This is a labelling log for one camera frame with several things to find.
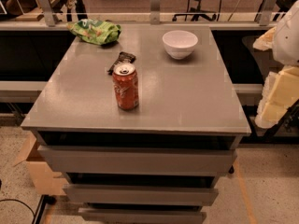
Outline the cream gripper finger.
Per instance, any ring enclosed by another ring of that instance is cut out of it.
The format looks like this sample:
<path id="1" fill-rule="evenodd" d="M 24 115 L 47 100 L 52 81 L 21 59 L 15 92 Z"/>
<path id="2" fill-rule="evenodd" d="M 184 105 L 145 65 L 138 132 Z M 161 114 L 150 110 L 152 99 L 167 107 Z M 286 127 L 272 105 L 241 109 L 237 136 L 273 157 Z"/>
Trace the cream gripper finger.
<path id="1" fill-rule="evenodd" d="M 270 72 L 264 82 L 255 124 L 263 129 L 272 128 L 298 99 L 298 66 L 286 65 L 278 73 Z"/>
<path id="2" fill-rule="evenodd" d="M 269 29 L 267 32 L 265 32 L 263 35 L 261 35 L 254 41 L 253 47 L 261 51 L 271 49 L 273 47 L 275 31 L 275 27 Z"/>

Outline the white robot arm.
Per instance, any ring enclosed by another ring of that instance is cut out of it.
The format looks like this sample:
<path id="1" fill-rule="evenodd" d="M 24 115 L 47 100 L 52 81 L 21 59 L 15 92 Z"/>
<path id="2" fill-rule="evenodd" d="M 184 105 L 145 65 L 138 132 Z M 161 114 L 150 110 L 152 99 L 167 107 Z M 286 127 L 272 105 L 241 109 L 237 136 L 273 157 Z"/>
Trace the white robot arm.
<path id="1" fill-rule="evenodd" d="M 258 105 L 255 123 L 268 129 L 278 124 L 287 109 L 299 99 L 299 1 L 296 1 L 277 26 L 257 38 L 253 47 L 271 49 L 283 68 L 270 72 Z"/>

